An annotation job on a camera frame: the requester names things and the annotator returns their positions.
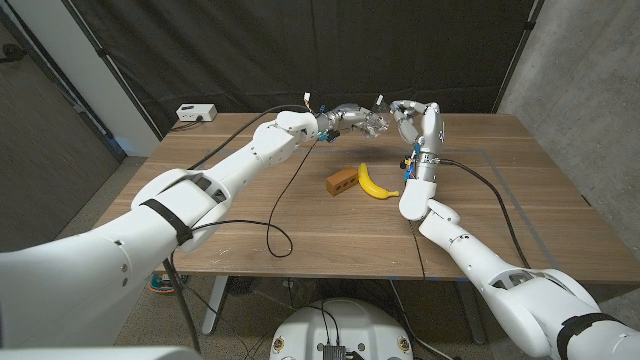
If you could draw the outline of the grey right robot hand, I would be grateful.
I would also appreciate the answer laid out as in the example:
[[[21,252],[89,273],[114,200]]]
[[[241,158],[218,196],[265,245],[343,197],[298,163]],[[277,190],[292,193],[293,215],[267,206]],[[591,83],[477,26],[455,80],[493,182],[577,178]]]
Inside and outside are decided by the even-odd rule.
[[[412,147],[405,160],[404,168],[408,172],[405,178],[434,182],[436,160],[444,141],[444,122],[439,105],[398,100],[390,107],[401,138]]]

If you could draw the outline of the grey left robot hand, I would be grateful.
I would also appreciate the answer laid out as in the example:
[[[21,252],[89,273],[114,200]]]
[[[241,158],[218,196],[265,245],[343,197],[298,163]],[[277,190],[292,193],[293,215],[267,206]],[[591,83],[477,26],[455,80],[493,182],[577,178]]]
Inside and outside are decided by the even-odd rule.
[[[316,116],[318,140],[333,142],[340,135],[360,132],[366,138],[385,132],[389,123],[379,114],[358,104],[342,104]]]

